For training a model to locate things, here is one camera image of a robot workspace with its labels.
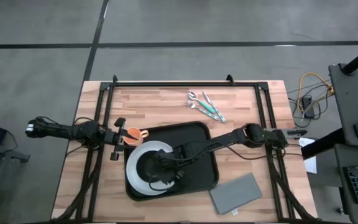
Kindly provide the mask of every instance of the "black table leg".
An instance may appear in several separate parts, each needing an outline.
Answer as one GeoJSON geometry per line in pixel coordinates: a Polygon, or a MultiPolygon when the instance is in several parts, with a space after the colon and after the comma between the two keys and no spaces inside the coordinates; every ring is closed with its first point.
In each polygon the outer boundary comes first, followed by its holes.
{"type": "Polygon", "coordinates": [[[335,144],[346,144],[343,129],[339,128],[336,131],[322,137],[321,139],[302,147],[302,155],[304,159],[309,159],[319,153],[327,151],[334,147],[335,144]]]}
{"type": "Polygon", "coordinates": [[[347,206],[345,201],[346,198],[345,198],[345,192],[343,192],[343,187],[339,187],[339,195],[341,196],[343,214],[349,215],[349,212],[347,211],[347,206]]]}

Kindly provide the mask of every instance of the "cable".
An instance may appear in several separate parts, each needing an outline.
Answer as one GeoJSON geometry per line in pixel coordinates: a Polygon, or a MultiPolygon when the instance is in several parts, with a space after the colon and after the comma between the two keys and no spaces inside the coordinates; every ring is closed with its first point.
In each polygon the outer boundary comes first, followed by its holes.
{"type": "MultiPolygon", "coordinates": [[[[295,103],[295,108],[294,108],[294,110],[292,111],[292,117],[293,118],[297,118],[297,117],[294,117],[293,115],[295,114],[295,112],[296,112],[296,101],[295,100],[293,100],[292,101],[292,103],[295,103]]],[[[311,123],[311,119],[308,119],[308,121],[309,121],[309,123],[307,123],[306,125],[304,125],[304,126],[302,126],[302,125],[300,125],[300,124],[298,124],[298,123],[296,123],[296,121],[294,120],[293,122],[294,122],[294,124],[295,124],[295,126],[296,127],[298,127],[298,128],[306,128],[307,126],[309,126],[310,125],[310,123],[311,123]]]]}
{"type": "Polygon", "coordinates": [[[42,125],[42,124],[40,124],[40,123],[37,121],[37,118],[48,119],[48,120],[50,120],[51,122],[53,122],[53,123],[55,123],[55,124],[57,124],[57,125],[61,125],[61,124],[59,124],[58,122],[56,122],[56,121],[54,121],[54,120],[48,118],[47,116],[37,116],[37,117],[35,118],[35,121],[36,121],[39,125],[42,125]]]}
{"type": "MultiPolygon", "coordinates": [[[[81,119],[87,119],[88,121],[93,121],[91,118],[87,118],[87,117],[79,117],[77,119],[74,120],[73,126],[77,123],[77,121],[81,120],[81,119]]],[[[74,128],[71,129],[71,136],[74,136],[74,128]]]]}
{"type": "Polygon", "coordinates": [[[328,82],[328,81],[331,81],[331,79],[327,79],[327,80],[324,80],[324,81],[322,81],[322,82],[318,82],[318,83],[315,83],[315,84],[312,84],[312,85],[305,86],[305,87],[303,87],[303,88],[299,88],[299,89],[296,89],[296,90],[289,91],[289,92],[287,92],[287,94],[293,93],[293,92],[295,92],[295,91],[303,90],[303,89],[305,89],[305,88],[309,88],[309,87],[311,87],[311,86],[315,86],[315,85],[318,85],[318,84],[320,84],[320,83],[324,83],[324,82],[328,82]]]}
{"type": "MultiPolygon", "coordinates": [[[[292,143],[288,143],[289,146],[299,146],[299,147],[303,147],[299,144],[292,144],[292,143]]],[[[298,153],[286,153],[286,155],[294,155],[294,156],[303,156],[302,154],[298,154],[298,153]]]]}
{"type": "Polygon", "coordinates": [[[302,99],[303,97],[305,97],[305,96],[308,96],[309,93],[312,92],[313,90],[315,90],[315,89],[317,89],[317,88],[320,88],[320,87],[323,87],[323,86],[326,86],[326,85],[318,85],[318,86],[316,86],[316,87],[311,88],[309,91],[307,91],[307,92],[301,97],[301,99],[302,99]]]}
{"type": "MultiPolygon", "coordinates": [[[[228,149],[229,149],[230,151],[232,151],[235,155],[237,155],[237,156],[240,157],[241,159],[244,159],[244,160],[247,160],[247,161],[249,161],[249,160],[256,160],[256,159],[261,159],[261,158],[265,158],[265,157],[268,156],[268,155],[265,155],[265,156],[259,156],[259,157],[253,157],[253,158],[246,158],[246,157],[242,156],[241,154],[239,154],[237,151],[235,151],[232,147],[226,146],[226,145],[224,145],[223,143],[217,142],[217,141],[212,142],[211,144],[208,144],[208,146],[210,146],[210,145],[212,145],[212,144],[216,144],[216,143],[218,143],[218,144],[220,144],[220,145],[222,145],[222,146],[228,148],[228,149]]],[[[281,155],[281,157],[284,157],[285,155],[302,156],[301,154],[297,154],[297,153],[287,153],[285,149],[283,149],[283,150],[284,150],[284,153],[281,155]]],[[[198,153],[199,153],[199,152],[197,152],[196,154],[194,154],[193,156],[191,156],[191,157],[189,157],[189,158],[187,158],[187,159],[194,158],[195,156],[198,155],[198,153]]],[[[272,154],[272,157],[275,158],[275,159],[277,159],[277,158],[274,157],[274,156],[277,156],[277,153],[276,153],[276,154],[272,154]]],[[[170,160],[173,160],[173,161],[177,161],[177,160],[184,161],[184,160],[187,160],[187,159],[170,159],[170,160]]],[[[166,191],[166,190],[169,190],[169,189],[171,189],[171,188],[173,187],[173,186],[171,186],[171,187],[167,187],[167,188],[165,188],[165,189],[155,189],[155,188],[152,187],[152,178],[153,178],[153,177],[150,177],[150,178],[149,178],[149,187],[150,187],[150,189],[155,190],[155,191],[166,191]]]]}
{"type": "Polygon", "coordinates": [[[73,149],[73,150],[71,150],[70,152],[66,153],[66,156],[68,156],[68,155],[69,155],[70,153],[72,153],[72,152],[75,152],[75,151],[81,149],[82,147],[83,147],[83,145],[81,145],[80,147],[76,147],[75,149],[73,149]]]}
{"type": "Polygon", "coordinates": [[[79,121],[79,120],[81,120],[81,119],[87,119],[88,121],[93,121],[93,119],[91,119],[91,118],[79,117],[79,118],[75,119],[74,124],[77,123],[77,121],[79,121]]]}
{"type": "Polygon", "coordinates": [[[304,112],[301,108],[300,108],[300,100],[301,100],[301,95],[302,95],[302,83],[303,83],[303,79],[304,77],[308,76],[308,75],[314,75],[317,78],[319,78],[329,89],[331,89],[331,94],[334,94],[334,90],[332,88],[332,85],[328,84],[326,81],[323,80],[323,78],[321,78],[321,76],[317,75],[316,73],[313,72],[308,72],[302,75],[302,77],[299,79],[299,92],[298,92],[298,99],[296,100],[296,108],[301,111],[304,112]]]}
{"type": "Polygon", "coordinates": [[[207,147],[210,147],[214,144],[216,144],[218,142],[211,142],[210,144],[208,144],[207,146],[204,147],[204,149],[198,151],[196,154],[190,156],[189,158],[184,158],[184,159],[173,159],[173,158],[163,158],[163,159],[169,159],[169,160],[172,160],[172,161],[179,161],[179,162],[184,162],[184,161],[189,161],[189,160],[192,160],[194,159],[196,156],[200,155],[200,157],[203,157],[203,154],[207,153],[208,151],[204,151],[207,147]]]}
{"type": "MultiPolygon", "coordinates": [[[[319,111],[319,112],[318,112],[318,114],[317,114],[317,117],[315,117],[315,118],[300,118],[300,117],[296,117],[296,116],[294,116],[295,111],[296,111],[296,108],[294,108],[294,110],[292,111],[292,116],[293,116],[293,118],[296,118],[296,119],[308,119],[308,121],[309,121],[309,122],[308,122],[306,125],[304,125],[304,126],[302,126],[302,125],[296,123],[296,121],[294,121],[294,123],[295,123],[295,125],[296,125],[297,127],[299,127],[299,128],[306,128],[307,126],[310,125],[312,119],[320,119],[321,115],[322,115],[324,112],[326,112],[327,109],[328,109],[328,98],[331,97],[331,96],[333,96],[333,95],[328,95],[328,92],[329,92],[329,91],[330,91],[330,88],[328,88],[328,89],[326,90],[326,96],[320,98],[320,99],[322,99],[322,100],[326,100],[326,108],[324,109],[324,111],[321,111],[321,107],[320,107],[320,104],[319,104],[319,100],[314,100],[314,102],[312,102],[312,104],[310,104],[309,108],[307,108],[307,109],[305,110],[305,112],[306,112],[306,111],[310,110],[310,108],[312,108],[311,105],[317,104],[317,106],[318,106],[318,111],[319,111]]],[[[289,97],[288,97],[288,99],[290,100],[291,103],[296,103],[296,101],[295,101],[294,99],[289,98],[289,97]]]]}
{"type": "Polygon", "coordinates": [[[17,145],[17,141],[16,141],[15,136],[14,136],[10,131],[8,131],[8,130],[6,130],[6,132],[8,132],[8,133],[12,136],[13,141],[15,142],[15,145],[16,145],[16,146],[13,147],[12,149],[5,150],[5,151],[3,152],[3,154],[6,154],[7,152],[13,151],[13,150],[17,149],[17,147],[19,147],[19,146],[17,145]]]}

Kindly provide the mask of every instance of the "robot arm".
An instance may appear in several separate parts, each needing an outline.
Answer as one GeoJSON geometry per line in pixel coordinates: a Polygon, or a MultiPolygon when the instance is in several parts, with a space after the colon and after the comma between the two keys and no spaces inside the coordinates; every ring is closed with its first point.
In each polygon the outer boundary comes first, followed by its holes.
{"type": "Polygon", "coordinates": [[[37,117],[29,121],[25,133],[27,137],[30,138],[53,136],[56,138],[76,140],[87,147],[96,148],[100,144],[110,144],[114,146],[122,144],[123,136],[136,139],[127,133],[123,128],[124,124],[125,119],[118,118],[114,125],[119,129],[118,132],[114,132],[93,120],[87,120],[80,124],[67,126],[55,122],[48,122],[43,117],[37,117]]]}
{"type": "Polygon", "coordinates": [[[210,153],[233,144],[243,144],[250,148],[261,147],[270,144],[273,148],[284,149],[288,142],[286,136],[298,137],[306,133],[300,130],[263,130],[259,124],[247,124],[207,141],[193,141],[173,148],[173,152],[157,151],[149,159],[145,169],[153,178],[161,180],[164,184],[178,181],[185,174],[181,170],[183,166],[190,165],[201,159],[204,154],[210,153]]]}

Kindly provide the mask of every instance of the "gray towel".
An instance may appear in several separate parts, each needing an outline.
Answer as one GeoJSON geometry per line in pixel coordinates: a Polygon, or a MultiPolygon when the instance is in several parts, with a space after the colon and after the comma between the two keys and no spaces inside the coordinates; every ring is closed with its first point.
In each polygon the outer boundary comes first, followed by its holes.
{"type": "Polygon", "coordinates": [[[262,196],[253,173],[221,184],[209,194],[216,213],[221,215],[262,196]]]}

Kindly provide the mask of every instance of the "black stand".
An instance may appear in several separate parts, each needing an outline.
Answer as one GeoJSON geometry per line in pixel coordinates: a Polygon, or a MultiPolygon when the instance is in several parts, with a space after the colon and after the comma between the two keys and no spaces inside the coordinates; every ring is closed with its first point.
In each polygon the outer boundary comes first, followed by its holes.
{"type": "Polygon", "coordinates": [[[331,80],[342,128],[302,148],[305,159],[333,148],[335,144],[358,146],[354,124],[358,123],[358,56],[347,65],[331,65],[331,80]]]}
{"type": "Polygon", "coordinates": [[[0,154],[4,154],[5,156],[9,156],[14,159],[19,159],[21,162],[28,162],[30,159],[30,155],[17,152],[16,150],[9,150],[4,146],[0,146],[0,154]]]}
{"type": "Polygon", "coordinates": [[[358,147],[336,144],[334,146],[337,168],[341,178],[342,187],[340,188],[341,200],[344,213],[349,215],[352,222],[358,223],[358,203],[354,200],[352,186],[347,184],[344,167],[358,166],[358,147]]]}

